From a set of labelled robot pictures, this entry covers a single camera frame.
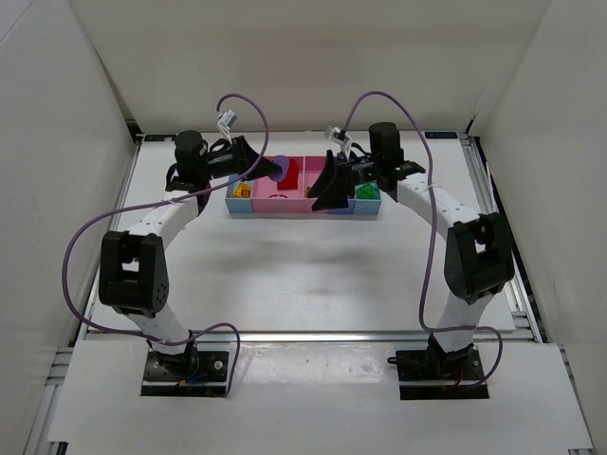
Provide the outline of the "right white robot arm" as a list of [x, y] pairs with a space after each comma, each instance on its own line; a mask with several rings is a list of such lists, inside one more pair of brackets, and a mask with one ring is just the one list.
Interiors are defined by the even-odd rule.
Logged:
[[429, 335], [426, 351], [408, 366], [415, 379], [460, 374], [488, 303], [514, 276], [506, 219], [498, 212], [480, 213], [437, 187], [430, 168], [406, 159], [394, 123], [375, 123], [368, 134], [370, 150], [364, 152], [344, 130], [326, 131], [340, 152], [326, 153], [322, 172], [308, 192], [312, 209], [343, 209], [358, 187], [374, 183], [425, 220], [433, 239], [444, 239], [444, 277], [450, 293], [436, 327], [423, 328]]

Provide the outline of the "purple oval lego piece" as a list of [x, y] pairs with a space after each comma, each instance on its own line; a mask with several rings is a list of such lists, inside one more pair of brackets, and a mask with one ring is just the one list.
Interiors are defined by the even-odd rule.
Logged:
[[285, 155], [276, 155], [272, 157], [272, 163], [279, 167], [279, 171], [273, 173], [269, 178], [274, 182], [283, 182], [288, 174], [290, 158]]

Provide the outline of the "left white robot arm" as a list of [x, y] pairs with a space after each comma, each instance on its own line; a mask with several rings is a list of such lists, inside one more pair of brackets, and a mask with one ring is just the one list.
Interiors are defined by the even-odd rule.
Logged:
[[194, 376], [199, 366], [192, 333], [168, 303], [167, 247], [205, 209], [214, 179], [245, 174], [248, 180], [281, 182], [287, 169], [287, 159], [260, 156], [243, 136], [209, 144], [194, 130], [181, 132], [175, 137], [175, 163], [166, 175], [162, 206], [125, 231], [103, 236], [101, 303], [134, 322], [149, 338], [159, 365], [174, 376]]

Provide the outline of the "yellow lego brick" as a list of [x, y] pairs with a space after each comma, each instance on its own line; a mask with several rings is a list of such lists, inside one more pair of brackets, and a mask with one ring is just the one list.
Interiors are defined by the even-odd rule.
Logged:
[[249, 199], [251, 196], [251, 185], [245, 182], [239, 183], [233, 190], [231, 198]]

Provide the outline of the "green lego brick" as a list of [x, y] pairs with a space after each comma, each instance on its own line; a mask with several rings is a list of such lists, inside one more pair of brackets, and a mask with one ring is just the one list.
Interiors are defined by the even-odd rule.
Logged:
[[365, 183], [358, 186], [356, 197], [359, 200], [376, 200], [379, 198], [379, 189], [373, 183]]

